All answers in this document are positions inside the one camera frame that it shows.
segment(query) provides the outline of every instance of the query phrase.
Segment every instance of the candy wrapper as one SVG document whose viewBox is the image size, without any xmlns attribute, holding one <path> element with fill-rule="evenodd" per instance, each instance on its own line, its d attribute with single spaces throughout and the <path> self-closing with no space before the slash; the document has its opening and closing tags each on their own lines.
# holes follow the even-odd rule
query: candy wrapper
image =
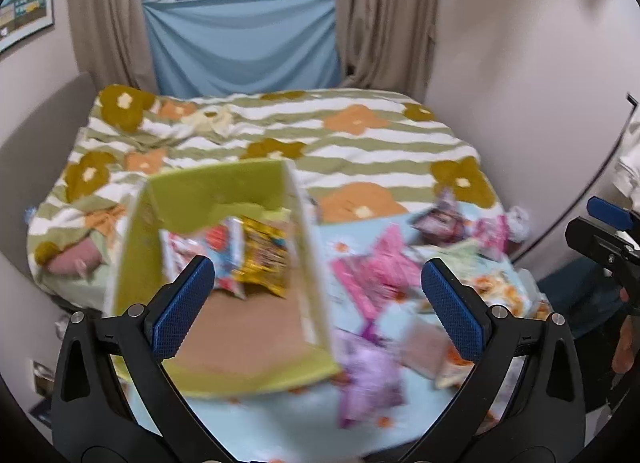
<svg viewBox="0 0 640 463">
<path fill-rule="evenodd" d="M 500 269 L 462 282 L 472 286 L 487 306 L 503 305 L 516 317 L 524 317 L 531 307 L 529 296 L 518 291 Z"/>
<path fill-rule="evenodd" d="M 401 362 L 425 378 L 434 380 L 449 348 L 447 332 L 414 316 L 400 343 Z"/>
<path fill-rule="evenodd" d="M 398 358 L 382 340 L 338 329 L 337 361 L 344 368 L 340 381 L 340 427 L 369 419 L 379 409 L 404 404 Z"/>
<path fill-rule="evenodd" d="M 381 284 L 370 271 L 366 255 L 334 259 L 331 267 L 366 321 L 377 319 L 398 294 L 394 287 Z"/>
<path fill-rule="evenodd" d="M 402 253 L 400 226 L 389 225 L 369 256 L 369 269 L 380 283 L 396 289 L 420 288 L 420 266 Z"/>
<path fill-rule="evenodd" d="M 461 281 L 471 279 L 478 274 L 479 244 L 475 239 L 465 239 L 448 247 L 434 247 L 432 245 L 411 247 L 414 259 L 424 264 L 436 257 L 442 259 L 452 273 Z"/>
<path fill-rule="evenodd" d="M 175 281 L 196 255 L 211 259 L 216 269 L 213 289 L 225 289 L 240 299 L 244 288 L 233 274 L 244 263 L 244 235 L 242 221 L 228 217 L 215 227 L 194 237 L 183 237 L 166 230 L 160 231 L 165 276 Z"/>
<path fill-rule="evenodd" d="M 434 385 L 436 389 L 462 385 L 473 367 L 474 363 L 464 360 L 456 350 L 456 347 L 449 341 L 447 354 L 435 379 Z"/>
<path fill-rule="evenodd" d="M 465 237 L 465 218 L 458 209 L 452 189 L 442 189 L 436 206 L 412 220 L 411 225 L 420 232 L 428 245 L 450 245 Z"/>
<path fill-rule="evenodd" d="M 551 303 L 544 293 L 540 293 L 540 302 L 536 310 L 533 312 L 533 318 L 537 320 L 546 320 L 546 318 L 554 312 Z"/>
<path fill-rule="evenodd" d="M 350 255 L 331 261 L 334 276 L 347 290 L 367 321 L 378 318 L 399 291 L 420 288 L 420 266 L 406 257 L 398 224 L 380 236 L 370 255 Z"/>
<path fill-rule="evenodd" d="M 241 283 L 259 284 L 284 297 L 289 265 L 284 232 L 246 217 L 242 218 L 242 229 L 244 264 L 234 271 L 234 278 Z"/>
<path fill-rule="evenodd" d="M 472 236 L 480 243 L 480 254 L 500 262 L 504 257 L 509 238 L 509 227 L 504 214 L 495 218 L 483 218 L 476 222 Z"/>
</svg>

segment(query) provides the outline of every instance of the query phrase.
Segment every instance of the yellow snack bag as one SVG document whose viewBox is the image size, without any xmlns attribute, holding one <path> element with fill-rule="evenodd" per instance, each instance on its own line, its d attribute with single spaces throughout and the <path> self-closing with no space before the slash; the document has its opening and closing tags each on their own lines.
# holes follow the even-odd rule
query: yellow snack bag
<svg viewBox="0 0 640 463">
<path fill-rule="evenodd" d="M 244 230 L 244 264 L 234 271 L 240 283 L 264 286 L 278 297 L 286 292 L 289 254 L 282 230 L 242 217 Z"/>
</svg>

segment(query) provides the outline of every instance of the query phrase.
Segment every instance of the blue cloth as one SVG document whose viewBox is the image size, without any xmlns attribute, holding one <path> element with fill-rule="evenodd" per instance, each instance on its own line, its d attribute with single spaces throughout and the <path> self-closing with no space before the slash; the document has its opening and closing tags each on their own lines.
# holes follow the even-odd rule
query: blue cloth
<svg viewBox="0 0 640 463">
<path fill-rule="evenodd" d="M 162 95 L 332 88 L 340 82 L 335 0 L 144 3 Z"/>
<path fill-rule="evenodd" d="M 478 208 L 462 203 L 466 218 L 476 220 Z M 347 245 L 350 253 L 370 252 L 376 239 L 391 223 L 398 223 L 406 241 L 413 241 L 415 230 L 405 214 L 337 225 L 319 229 L 325 260 L 336 254 L 336 245 Z M 479 273 L 501 269 L 521 291 L 522 285 L 507 258 L 501 263 L 479 259 Z M 330 315 L 335 327 L 360 333 L 365 321 L 348 292 L 327 265 L 327 294 Z M 416 314 L 417 299 L 392 303 L 376 320 L 378 334 L 401 342 L 414 319 L 438 323 L 435 315 Z M 406 403 L 378 411 L 370 421 L 351 427 L 338 427 L 340 390 L 329 382 L 309 387 L 306 393 L 271 393 L 239 397 L 240 403 L 223 399 L 188 398 L 187 402 L 201 422 L 239 461 L 284 461 L 286 463 L 344 461 L 379 450 L 403 445 L 420 438 L 449 405 L 453 392 L 437 390 L 433 382 L 418 373 L 401 368 Z M 130 386 L 129 405 L 138 423 L 158 432 L 140 395 Z M 390 425 L 380 427 L 377 419 L 386 416 Z"/>
<path fill-rule="evenodd" d="M 575 338 L 596 329 L 622 306 L 620 285 L 600 265 L 578 257 L 538 282 L 554 311 L 567 319 Z"/>
</svg>

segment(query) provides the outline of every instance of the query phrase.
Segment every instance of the person's hand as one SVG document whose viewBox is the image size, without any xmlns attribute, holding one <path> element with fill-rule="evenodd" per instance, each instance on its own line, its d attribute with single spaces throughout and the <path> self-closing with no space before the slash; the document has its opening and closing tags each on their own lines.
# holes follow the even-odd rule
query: person's hand
<svg viewBox="0 0 640 463">
<path fill-rule="evenodd" d="M 629 300 L 629 296 L 626 293 L 626 289 L 620 290 L 620 299 L 623 302 Z M 626 373 L 634 365 L 634 353 L 631 345 L 633 343 L 633 328 L 631 327 L 631 319 L 627 317 L 622 323 L 620 328 L 620 340 L 618 347 L 616 347 L 616 353 L 613 355 L 613 361 L 611 362 L 612 369 L 617 373 Z"/>
</svg>

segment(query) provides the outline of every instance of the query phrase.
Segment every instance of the framed picture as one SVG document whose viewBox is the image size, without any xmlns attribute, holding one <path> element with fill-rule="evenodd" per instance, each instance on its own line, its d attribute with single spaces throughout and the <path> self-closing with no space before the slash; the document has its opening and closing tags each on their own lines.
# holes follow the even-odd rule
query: framed picture
<svg viewBox="0 0 640 463">
<path fill-rule="evenodd" d="M 53 26 L 53 0 L 2 0 L 0 53 L 49 26 Z"/>
</svg>

